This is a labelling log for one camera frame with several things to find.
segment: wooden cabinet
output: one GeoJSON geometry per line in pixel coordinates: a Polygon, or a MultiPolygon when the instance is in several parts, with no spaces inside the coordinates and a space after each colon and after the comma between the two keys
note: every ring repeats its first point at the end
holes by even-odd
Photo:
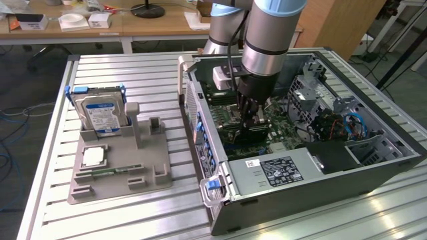
{"type": "Polygon", "coordinates": [[[385,0],[308,0],[297,24],[294,47],[330,47],[346,60],[385,0]]]}

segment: hard drive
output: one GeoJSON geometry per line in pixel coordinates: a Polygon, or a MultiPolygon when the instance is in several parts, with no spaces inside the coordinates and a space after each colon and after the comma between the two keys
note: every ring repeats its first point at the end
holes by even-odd
{"type": "Polygon", "coordinates": [[[125,88],[77,86],[65,95],[81,120],[82,130],[94,130],[98,137],[120,134],[120,127],[128,126],[125,115],[125,88]]]}

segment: wooden desk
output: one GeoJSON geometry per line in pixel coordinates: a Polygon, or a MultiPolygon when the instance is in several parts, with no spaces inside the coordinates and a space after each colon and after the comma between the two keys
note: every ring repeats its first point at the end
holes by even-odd
{"type": "MultiPolygon", "coordinates": [[[[142,0],[100,0],[100,2],[113,8],[129,9],[141,4],[142,0]]],[[[9,16],[0,21],[0,45],[121,42],[122,52],[130,54],[132,41],[208,39],[209,31],[193,31],[186,24],[184,12],[193,12],[194,5],[184,0],[150,0],[149,3],[158,3],[165,9],[162,17],[145,19],[133,16],[129,11],[120,11],[110,16],[109,28],[90,28],[69,32],[61,32],[57,20],[49,20],[45,30],[18,28],[10,31],[9,22],[14,20],[14,17],[9,16]]],[[[34,13],[45,14],[49,18],[60,17],[62,11],[72,8],[65,5],[48,6],[44,0],[30,0],[29,7],[34,13]]],[[[290,47],[301,31],[301,27],[297,26],[290,47]]]]}

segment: sticker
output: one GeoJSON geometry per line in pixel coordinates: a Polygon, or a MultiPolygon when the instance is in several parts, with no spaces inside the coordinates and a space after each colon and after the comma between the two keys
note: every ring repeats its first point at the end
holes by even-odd
{"type": "Polygon", "coordinates": [[[98,35],[100,36],[117,36],[118,33],[117,32],[100,32],[98,35]]]}
{"type": "Polygon", "coordinates": [[[118,131],[120,123],[117,116],[113,114],[114,105],[112,103],[88,104],[85,109],[94,131],[98,133],[118,131]]]}
{"type": "Polygon", "coordinates": [[[257,167],[258,165],[260,165],[260,160],[258,159],[253,159],[253,160],[246,160],[245,161],[245,166],[248,168],[257,167]]]}
{"type": "Polygon", "coordinates": [[[260,162],[269,185],[277,187],[304,180],[289,156],[260,162]]]}

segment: white label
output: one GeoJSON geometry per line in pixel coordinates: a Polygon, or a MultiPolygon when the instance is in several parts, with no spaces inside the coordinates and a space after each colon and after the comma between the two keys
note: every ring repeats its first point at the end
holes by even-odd
{"type": "Polygon", "coordinates": [[[120,129],[118,118],[113,114],[114,105],[112,103],[88,104],[85,109],[94,131],[98,133],[112,133],[120,129]]]}
{"type": "Polygon", "coordinates": [[[260,165],[260,160],[258,159],[253,159],[253,160],[246,160],[245,161],[245,166],[248,168],[257,167],[258,165],[260,165]]]}
{"type": "Polygon", "coordinates": [[[100,36],[117,36],[118,33],[117,32],[100,32],[98,35],[100,36]]]}

